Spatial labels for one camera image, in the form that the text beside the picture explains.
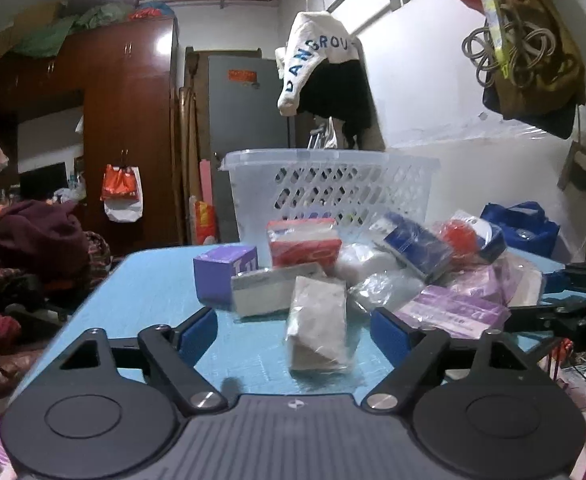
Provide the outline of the red ball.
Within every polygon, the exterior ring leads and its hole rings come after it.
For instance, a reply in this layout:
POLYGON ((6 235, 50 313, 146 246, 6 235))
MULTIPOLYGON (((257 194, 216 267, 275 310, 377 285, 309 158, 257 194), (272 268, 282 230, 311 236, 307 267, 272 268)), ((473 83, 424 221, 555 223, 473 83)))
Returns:
POLYGON ((480 246, 476 231, 468 222, 460 219, 438 222, 435 224, 434 234, 453 249, 452 263, 456 266, 476 261, 480 246))

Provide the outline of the blue and white box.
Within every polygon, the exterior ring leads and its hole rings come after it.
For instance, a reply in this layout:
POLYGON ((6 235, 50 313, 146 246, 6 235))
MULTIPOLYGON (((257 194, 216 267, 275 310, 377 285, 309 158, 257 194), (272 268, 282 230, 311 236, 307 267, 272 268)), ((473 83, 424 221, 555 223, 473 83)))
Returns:
POLYGON ((452 246, 420 223, 389 211, 369 226, 374 244, 408 266, 422 281, 438 280, 452 263, 452 246))

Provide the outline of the black hanging garment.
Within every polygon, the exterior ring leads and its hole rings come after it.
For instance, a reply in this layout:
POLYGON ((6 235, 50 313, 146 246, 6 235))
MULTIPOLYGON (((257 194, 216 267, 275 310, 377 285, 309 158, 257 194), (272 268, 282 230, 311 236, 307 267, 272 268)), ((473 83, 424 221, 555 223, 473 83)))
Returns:
POLYGON ((349 150, 383 152, 368 78, 358 60, 322 61, 299 92, 298 113, 337 119, 349 150))

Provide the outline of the grey metal door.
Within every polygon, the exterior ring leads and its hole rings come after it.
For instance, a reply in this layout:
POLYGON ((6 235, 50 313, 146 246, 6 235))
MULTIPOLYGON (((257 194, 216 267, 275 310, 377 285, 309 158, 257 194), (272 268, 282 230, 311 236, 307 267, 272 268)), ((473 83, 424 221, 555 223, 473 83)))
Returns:
POLYGON ((291 146, 289 122, 277 107, 280 90, 275 61, 238 55, 208 58, 213 197, 223 242, 236 242, 239 236, 230 180, 221 162, 230 152, 291 146))

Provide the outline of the dark red wooden wardrobe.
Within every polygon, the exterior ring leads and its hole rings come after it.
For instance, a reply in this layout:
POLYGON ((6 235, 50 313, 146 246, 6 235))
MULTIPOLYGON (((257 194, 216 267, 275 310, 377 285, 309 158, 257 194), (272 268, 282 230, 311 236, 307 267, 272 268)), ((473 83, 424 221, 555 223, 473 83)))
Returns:
POLYGON ((54 58, 0 58, 0 133, 66 108, 84 109, 86 207, 82 226, 117 255, 183 243, 177 155, 178 25, 172 16, 108 25, 66 37, 54 58), (108 220, 101 196, 106 166, 135 166, 143 214, 108 220))

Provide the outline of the red and white packet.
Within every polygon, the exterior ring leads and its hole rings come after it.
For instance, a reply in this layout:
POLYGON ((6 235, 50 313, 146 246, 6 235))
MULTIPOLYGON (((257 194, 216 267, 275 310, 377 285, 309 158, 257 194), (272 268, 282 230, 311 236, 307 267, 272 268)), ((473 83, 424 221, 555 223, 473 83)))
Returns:
POLYGON ((318 263, 331 270, 339 257, 342 240, 334 219, 279 220, 267 224, 273 266, 318 263))

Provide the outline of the brown hanging bag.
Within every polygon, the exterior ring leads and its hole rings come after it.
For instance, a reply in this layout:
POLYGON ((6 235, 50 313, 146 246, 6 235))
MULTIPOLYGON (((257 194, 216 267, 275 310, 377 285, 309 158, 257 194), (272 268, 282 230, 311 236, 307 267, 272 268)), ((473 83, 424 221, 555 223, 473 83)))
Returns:
POLYGON ((552 0, 504 0, 511 42, 507 76, 494 73, 483 104, 559 139, 569 139, 578 107, 586 103, 580 48, 552 0))

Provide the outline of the white hanging shirt blue letters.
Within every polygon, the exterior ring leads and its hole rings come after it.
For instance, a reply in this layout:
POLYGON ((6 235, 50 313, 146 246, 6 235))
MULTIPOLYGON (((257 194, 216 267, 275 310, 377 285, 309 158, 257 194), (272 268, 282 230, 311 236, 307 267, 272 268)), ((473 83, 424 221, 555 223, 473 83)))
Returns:
POLYGON ((282 90, 278 110, 294 116, 302 88, 322 63, 341 64, 359 60, 353 38, 344 25, 327 11, 296 14, 282 58, 282 90))

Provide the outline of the wall power adapter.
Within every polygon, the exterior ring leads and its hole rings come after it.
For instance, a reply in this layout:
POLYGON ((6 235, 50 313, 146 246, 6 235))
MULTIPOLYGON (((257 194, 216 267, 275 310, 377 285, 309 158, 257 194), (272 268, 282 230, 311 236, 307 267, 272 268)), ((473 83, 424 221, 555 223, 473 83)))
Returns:
POLYGON ((586 193, 586 148, 575 141, 571 143, 557 183, 563 191, 569 184, 586 193))

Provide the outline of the orange white hanging bag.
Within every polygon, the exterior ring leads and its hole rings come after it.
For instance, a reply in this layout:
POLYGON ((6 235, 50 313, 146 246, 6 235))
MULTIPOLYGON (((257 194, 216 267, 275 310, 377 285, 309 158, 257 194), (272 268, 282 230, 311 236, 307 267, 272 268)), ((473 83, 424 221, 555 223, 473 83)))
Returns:
POLYGON ((143 190, 136 166, 107 165, 104 170, 101 202, 107 219, 115 223, 134 223, 143 216, 143 190))

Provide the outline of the clear white roll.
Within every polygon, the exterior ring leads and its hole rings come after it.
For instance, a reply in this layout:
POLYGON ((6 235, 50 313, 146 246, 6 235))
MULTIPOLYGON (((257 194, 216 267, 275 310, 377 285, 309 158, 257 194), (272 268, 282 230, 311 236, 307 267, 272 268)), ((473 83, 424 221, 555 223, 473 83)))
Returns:
POLYGON ((292 372, 346 370, 349 354, 345 284, 299 276, 293 289, 285 342, 292 372))

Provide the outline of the blue fabric bag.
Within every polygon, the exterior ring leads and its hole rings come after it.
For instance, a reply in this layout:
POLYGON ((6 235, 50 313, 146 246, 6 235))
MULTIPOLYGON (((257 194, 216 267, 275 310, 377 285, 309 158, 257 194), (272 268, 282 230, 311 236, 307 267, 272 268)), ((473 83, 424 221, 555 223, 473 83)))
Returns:
POLYGON ((544 258, 552 256, 560 226, 546 216, 539 203, 524 202, 510 207, 489 203, 481 218, 499 226, 508 247, 544 258))

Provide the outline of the clear plastic bag packet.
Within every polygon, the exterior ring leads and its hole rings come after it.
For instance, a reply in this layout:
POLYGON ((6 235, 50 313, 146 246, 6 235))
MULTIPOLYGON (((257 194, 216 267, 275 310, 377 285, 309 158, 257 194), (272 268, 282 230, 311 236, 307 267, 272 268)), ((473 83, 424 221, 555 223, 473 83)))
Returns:
POLYGON ((409 269, 374 273, 348 289, 347 304, 367 313, 378 308, 395 311, 418 296, 424 287, 423 281, 409 269))

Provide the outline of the purple cardboard box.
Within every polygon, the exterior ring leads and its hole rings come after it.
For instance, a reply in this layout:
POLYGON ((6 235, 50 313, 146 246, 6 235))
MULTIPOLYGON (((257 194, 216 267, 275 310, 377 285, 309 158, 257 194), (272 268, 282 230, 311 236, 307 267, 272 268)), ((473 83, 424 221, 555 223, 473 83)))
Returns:
POLYGON ((193 259, 197 299, 205 306, 229 307, 232 304, 232 278, 258 268, 255 246, 219 245, 193 259))

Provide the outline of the translucent white plastic basket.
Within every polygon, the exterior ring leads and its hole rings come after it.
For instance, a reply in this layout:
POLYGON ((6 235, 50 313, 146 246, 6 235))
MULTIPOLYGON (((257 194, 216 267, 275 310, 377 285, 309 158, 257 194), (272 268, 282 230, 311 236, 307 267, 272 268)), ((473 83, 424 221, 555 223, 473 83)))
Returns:
POLYGON ((255 246, 268 266, 270 221, 332 218, 346 243, 388 211, 422 222, 440 162, 395 152, 283 148, 232 152, 220 169, 230 180, 239 240, 255 246))

